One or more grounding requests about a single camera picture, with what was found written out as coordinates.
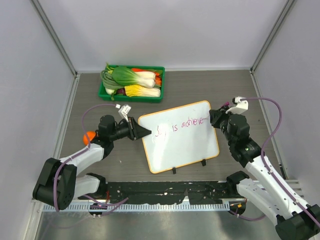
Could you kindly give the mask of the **green plastic tray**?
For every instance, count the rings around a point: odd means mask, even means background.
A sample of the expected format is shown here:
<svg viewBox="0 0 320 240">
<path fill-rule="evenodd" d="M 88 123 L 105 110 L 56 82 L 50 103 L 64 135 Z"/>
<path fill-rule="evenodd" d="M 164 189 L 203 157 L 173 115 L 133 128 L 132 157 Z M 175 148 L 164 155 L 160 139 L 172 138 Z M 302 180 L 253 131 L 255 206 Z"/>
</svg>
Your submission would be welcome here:
<svg viewBox="0 0 320 240">
<path fill-rule="evenodd" d="M 101 85 L 98 91 L 98 96 L 102 98 L 105 101 L 125 101 L 125 102 L 141 102 L 141 103 L 159 103 L 162 101 L 164 97 L 164 85 L 165 85 L 165 68 L 163 66 L 133 66 L 133 65 L 110 65 L 113 68 L 117 67 L 127 67 L 129 69 L 132 68 L 139 68 L 139 69 L 144 69 L 144 70 L 158 70 L 162 71 L 162 86 L 157 86 L 154 85 L 153 88 L 160 89 L 161 94 L 160 97 L 142 97 L 142 96 L 134 96 L 134 97 L 129 97 L 127 95 L 117 95 L 115 93 L 114 95 L 109 95 L 107 94 L 105 87 L 103 86 L 103 83 L 101 81 Z"/>
</svg>

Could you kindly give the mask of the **orange framed whiteboard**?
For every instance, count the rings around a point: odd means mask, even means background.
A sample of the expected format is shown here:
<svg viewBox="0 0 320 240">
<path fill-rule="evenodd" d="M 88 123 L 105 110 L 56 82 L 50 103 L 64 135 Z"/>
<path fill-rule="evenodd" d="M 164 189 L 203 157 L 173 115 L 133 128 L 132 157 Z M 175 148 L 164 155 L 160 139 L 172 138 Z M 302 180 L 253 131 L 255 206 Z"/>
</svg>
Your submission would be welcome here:
<svg viewBox="0 0 320 240">
<path fill-rule="evenodd" d="M 210 109 L 210 103 L 203 100 L 138 118 L 138 124 L 151 131 L 142 138 L 151 173 L 177 169 L 219 155 Z"/>
</svg>

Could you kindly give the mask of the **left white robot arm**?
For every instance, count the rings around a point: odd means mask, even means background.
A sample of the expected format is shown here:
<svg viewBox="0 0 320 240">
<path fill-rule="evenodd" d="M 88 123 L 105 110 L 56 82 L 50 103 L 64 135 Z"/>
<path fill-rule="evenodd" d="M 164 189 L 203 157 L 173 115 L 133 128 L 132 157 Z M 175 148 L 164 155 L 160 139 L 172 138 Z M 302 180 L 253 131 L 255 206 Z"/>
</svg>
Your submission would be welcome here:
<svg viewBox="0 0 320 240">
<path fill-rule="evenodd" d="M 152 132 L 140 126 L 133 117 L 116 122 L 111 115 L 100 118 L 98 129 L 87 146 L 61 159 L 49 158 L 45 161 L 32 192 L 32 197 L 50 205 L 56 211 L 66 209 L 72 200 L 90 197 L 100 200 L 107 194 L 105 177 L 88 173 L 78 175 L 89 166 L 105 159 L 114 148 L 114 141 L 123 138 L 138 140 Z"/>
</svg>

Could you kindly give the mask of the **left aluminium frame post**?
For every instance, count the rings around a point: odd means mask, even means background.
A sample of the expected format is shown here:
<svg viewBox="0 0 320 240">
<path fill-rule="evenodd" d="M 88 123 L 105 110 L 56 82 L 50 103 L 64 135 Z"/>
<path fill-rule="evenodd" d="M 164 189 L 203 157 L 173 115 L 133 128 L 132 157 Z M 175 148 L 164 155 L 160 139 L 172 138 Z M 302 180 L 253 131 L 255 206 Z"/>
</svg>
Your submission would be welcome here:
<svg viewBox="0 0 320 240">
<path fill-rule="evenodd" d="M 63 58 L 64 62 L 66 63 L 67 67 L 69 68 L 70 72 L 74 77 L 77 76 L 78 71 L 74 67 L 69 55 L 67 54 L 67 51 L 65 50 L 60 38 L 58 37 L 51 21 L 49 20 L 45 10 L 43 9 L 41 3 L 39 0 L 30 0 L 30 3 L 34 7 L 36 13 L 38 14 L 41 22 L 43 23 L 44 27 L 46 28 L 49 36 L 51 37 L 53 43 L 57 47 L 57 50 L 59 51 L 61 57 Z"/>
</svg>

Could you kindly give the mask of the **purple eggplant toy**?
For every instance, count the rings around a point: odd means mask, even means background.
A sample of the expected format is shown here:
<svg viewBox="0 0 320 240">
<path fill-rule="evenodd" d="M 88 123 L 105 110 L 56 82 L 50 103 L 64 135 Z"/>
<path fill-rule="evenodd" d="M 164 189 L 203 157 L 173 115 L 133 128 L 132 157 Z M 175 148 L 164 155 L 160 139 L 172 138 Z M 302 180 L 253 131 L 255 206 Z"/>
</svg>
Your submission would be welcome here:
<svg viewBox="0 0 320 240">
<path fill-rule="evenodd" d="M 125 96 L 126 95 L 126 90 L 124 88 L 119 88 L 117 91 L 116 91 L 116 94 L 117 95 L 120 95 L 120 96 Z"/>
</svg>

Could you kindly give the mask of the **yellow cabbage toy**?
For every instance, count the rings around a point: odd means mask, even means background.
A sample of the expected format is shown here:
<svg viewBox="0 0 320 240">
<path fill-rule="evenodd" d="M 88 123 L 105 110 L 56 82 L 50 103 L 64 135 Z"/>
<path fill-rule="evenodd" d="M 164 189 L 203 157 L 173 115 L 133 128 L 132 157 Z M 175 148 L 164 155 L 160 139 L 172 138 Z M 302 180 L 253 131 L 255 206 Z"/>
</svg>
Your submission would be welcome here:
<svg viewBox="0 0 320 240">
<path fill-rule="evenodd" d="M 138 84 L 128 85 L 124 87 L 125 94 L 128 97 L 152 97 L 161 96 L 161 90 L 158 88 L 147 88 Z"/>
</svg>

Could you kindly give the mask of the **right aluminium frame post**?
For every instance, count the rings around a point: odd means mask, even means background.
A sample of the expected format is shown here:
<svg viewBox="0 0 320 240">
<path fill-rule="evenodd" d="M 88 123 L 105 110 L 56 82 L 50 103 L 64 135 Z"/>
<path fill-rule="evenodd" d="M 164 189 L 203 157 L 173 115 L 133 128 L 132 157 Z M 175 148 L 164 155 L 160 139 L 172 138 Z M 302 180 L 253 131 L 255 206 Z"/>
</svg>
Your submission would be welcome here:
<svg viewBox="0 0 320 240">
<path fill-rule="evenodd" d="M 266 40 L 264 41 L 257 57 L 255 58 L 252 67 L 250 68 L 250 72 L 253 74 L 257 68 L 259 67 L 259 64 L 261 63 L 263 57 L 265 56 L 266 52 L 268 51 L 269 47 L 273 43 L 274 39 L 276 38 L 278 32 L 280 31 L 282 25 L 284 24 L 286 18 L 290 14 L 291 10 L 293 9 L 294 5 L 296 4 L 296 0 L 287 0 L 282 8 L 282 10 L 279 13 L 279 16 L 277 17 L 275 23 L 273 24 Z"/>
</svg>

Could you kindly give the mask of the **pink whiteboard marker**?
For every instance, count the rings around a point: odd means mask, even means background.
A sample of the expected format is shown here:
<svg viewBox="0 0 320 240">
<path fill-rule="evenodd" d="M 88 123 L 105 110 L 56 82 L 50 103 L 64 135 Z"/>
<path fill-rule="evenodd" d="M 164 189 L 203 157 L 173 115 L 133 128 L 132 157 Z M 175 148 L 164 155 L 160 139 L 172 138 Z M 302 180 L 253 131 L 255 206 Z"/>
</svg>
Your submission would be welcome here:
<svg viewBox="0 0 320 240">
<path fill-rule="evenodd" d="M 225 113 L 226 110 L 229 109 L 230 103 L 227 101 L 224 103 L 220 108 L 218 109 L 210 109 L 209 110 L 209 119 L 212 121 L 214 118 L 216 118 L 220 113 Z"/>
</svg>

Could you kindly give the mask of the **aluminium frame post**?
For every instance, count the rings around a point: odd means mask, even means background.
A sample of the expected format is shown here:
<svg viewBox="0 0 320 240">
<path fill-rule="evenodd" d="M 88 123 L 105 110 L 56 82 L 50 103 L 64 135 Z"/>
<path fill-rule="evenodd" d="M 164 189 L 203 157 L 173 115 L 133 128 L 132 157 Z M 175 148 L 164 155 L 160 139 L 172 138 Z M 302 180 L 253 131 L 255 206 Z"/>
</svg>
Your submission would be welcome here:
<svg viewBox="0 0 320 240">
<path fill-rule="evenodd" d="M 278 32 L 280 31 L 282 25 L 284 24 L 286 18 L 290 14 L 291 10 L 293 9 L 294 5 L 296 4 L 296 0 L 287 0 L 282 8 L 282 10 L 279 13 L 279 16 L 277 17 L 275 23 L 273 24 L 266 40 L 264 41 L 257 57 L 255 58 L 252 67 L 250 68 L 250 72 L 253 74 L 257 68 L 259 67 L 259 64 L 261 63 L 263 57 L 265 56 L 266 52 L 268 51 L 269 47 L 273 43 L 274 39 L 276 38 Z"/>
<path fill-rule="evenodd" d="M 58 37 L 51 21 L 49 20 L 45 10 L 43 9 L 41 3 L 39 0 L 30 0 L 30 3 L 34 7 L 36 13 L 38 14 L 41 22 L 43 23 L 44 27 L 46 28 L 49 36 L 51 37 L 53 43 L 57 47 L 57 50 L 59 51 L 61 57 L 63 58 L 64 62 L 66 63 L 67 67 L 69 68 L 70 72 L 74 77 L 77 76 L 78 71 L 74 67 L 69 55 L 67 54 L 67 51 L 65 50 L 60 38 Z"/>
</svg>

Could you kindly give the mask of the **green bean bundle toy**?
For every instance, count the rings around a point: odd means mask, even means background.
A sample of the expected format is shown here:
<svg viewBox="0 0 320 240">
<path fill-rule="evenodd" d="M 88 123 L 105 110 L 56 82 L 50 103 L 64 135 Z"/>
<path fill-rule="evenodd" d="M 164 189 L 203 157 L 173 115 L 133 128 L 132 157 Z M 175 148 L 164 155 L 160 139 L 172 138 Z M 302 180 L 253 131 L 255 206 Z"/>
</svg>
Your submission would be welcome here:
<svg viewBox="0 0 320 240">
<path fill-rule="evenodd" d="M 111 67 L 107 63 L 105 69 L 100 72 L 100 78 L 102 80 L 102 84 L 105 88 L 105 91 L 108 95 L 111 96 L 113 96 L 117 92 L 117 90 L 123 88 L 123 86 L 118 84 L 112 77 L 114 69 L 114 67 Z"/>
</svg>

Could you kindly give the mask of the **green bok choy toy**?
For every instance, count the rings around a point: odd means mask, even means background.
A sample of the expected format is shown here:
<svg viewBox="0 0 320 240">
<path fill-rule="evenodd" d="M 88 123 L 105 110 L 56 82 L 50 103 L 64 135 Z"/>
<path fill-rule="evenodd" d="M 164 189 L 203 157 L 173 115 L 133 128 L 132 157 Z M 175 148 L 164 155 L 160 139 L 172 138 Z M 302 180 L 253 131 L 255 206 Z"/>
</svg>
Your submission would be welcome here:
<svg viewBox="0 0 320 240">
<path fill-rule="evenodd" d="M 124 66 L 116 67 L 111 77 L 122 86 L 140 85 L 146 88 L 153 88 L 156 80 L 154 72 L 145 70 L 136 72 Z"/>
</svg>

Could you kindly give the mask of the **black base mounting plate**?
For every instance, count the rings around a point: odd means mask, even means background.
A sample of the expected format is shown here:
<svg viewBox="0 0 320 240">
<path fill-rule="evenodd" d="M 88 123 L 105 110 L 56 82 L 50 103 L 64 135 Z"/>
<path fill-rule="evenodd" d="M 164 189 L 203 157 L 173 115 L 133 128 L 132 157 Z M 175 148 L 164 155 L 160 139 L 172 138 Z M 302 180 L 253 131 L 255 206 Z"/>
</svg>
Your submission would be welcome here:
<svg viewBox="0 0 320 240">
<path fill-rule="evenodd" d="M 108 198 L 112 204 L 127 198 L 132 205 L 181 204 L 188 197 L 192 205 L 221 204 L 223 199 L 239 199 L 239 195 L 227 182 L 218 181 L 156 181 L 156 182 L 108 182 L 90 197 Z"/>
</svg>

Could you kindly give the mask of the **orange fruit toy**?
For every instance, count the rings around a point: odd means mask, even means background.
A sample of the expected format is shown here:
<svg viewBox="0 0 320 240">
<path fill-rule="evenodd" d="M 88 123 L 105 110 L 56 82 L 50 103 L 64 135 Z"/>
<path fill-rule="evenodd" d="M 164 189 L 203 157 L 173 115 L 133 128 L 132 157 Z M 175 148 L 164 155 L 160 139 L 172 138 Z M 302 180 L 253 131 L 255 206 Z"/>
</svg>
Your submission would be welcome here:
<svg viewBox="0 0 320 240">
<path fill-rule="evenodd" d="M 87 131 L 82 138 L 82 141 L 84 143 L 84 145 L 88 145 L 89 142 L 91 142 L 93 140 L 93 138 L 96 136 L 96 132 L 95 131 Z"/>
</svg>

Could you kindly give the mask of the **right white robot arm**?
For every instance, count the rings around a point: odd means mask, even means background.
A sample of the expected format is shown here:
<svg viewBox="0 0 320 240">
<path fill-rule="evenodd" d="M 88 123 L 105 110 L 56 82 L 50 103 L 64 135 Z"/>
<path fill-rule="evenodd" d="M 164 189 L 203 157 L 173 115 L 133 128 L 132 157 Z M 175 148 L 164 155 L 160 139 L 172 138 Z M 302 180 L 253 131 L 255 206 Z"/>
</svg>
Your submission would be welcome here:
<svg viewBox="0 0 320 240">
<path fill-rule="evenodd" d="M 227 177 L 226 193 L 241 195 L 252 202 L 273 223 L 282 240 L 308 240 L 320 232 L 320 207 L 299 196 L 275 170 L 261 147 L 250 137 L 245 116 L 229 112 L 228 106 L 209 111 L 210 123 L 220 129 L 235 161 L 259 182 L 243 171 Z"/>
</svg>

